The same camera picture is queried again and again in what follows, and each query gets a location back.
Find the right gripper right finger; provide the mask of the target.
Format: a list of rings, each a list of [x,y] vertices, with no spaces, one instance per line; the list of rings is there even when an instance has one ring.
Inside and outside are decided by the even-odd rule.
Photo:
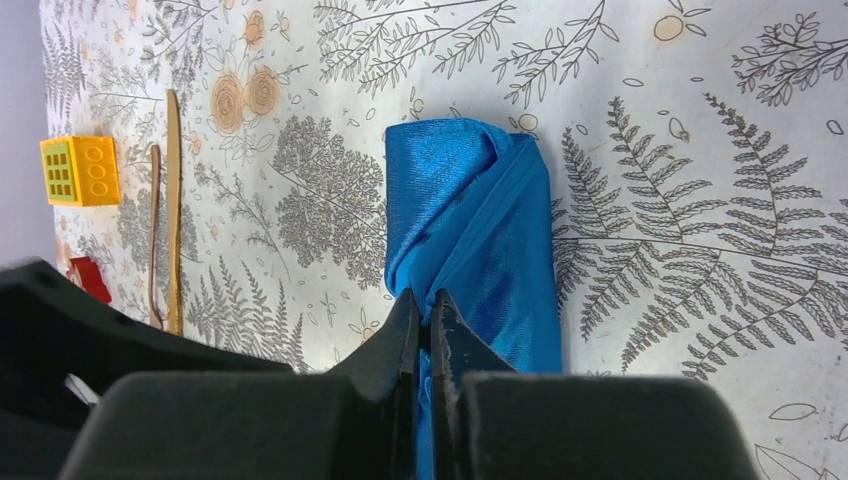
[[[753,479],[738,424],[703,383],[521,374],[446,290],[431,314],[437,479]]]

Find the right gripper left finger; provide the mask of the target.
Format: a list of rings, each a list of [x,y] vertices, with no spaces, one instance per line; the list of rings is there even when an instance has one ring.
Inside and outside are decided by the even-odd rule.
[[[100,400],[64,479],[411,479],[419,312],[329,371],[135,373]]]

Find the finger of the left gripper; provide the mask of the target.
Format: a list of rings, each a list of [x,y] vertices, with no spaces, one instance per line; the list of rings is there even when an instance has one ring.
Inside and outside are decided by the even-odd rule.
[[[95,299],[41,259],[1,270],[1,476],[52,479],[89,405],[135,372],[281,371],[292,367],[179,338]]]

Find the blue cloth napkin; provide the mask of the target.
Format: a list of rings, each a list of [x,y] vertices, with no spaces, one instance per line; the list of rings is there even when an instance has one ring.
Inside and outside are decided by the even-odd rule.
[[[428,322],[446,290],[512,368],[559,373],[549,172],[535,139],[468,119],[385,133],[385,283],[411,290]]]

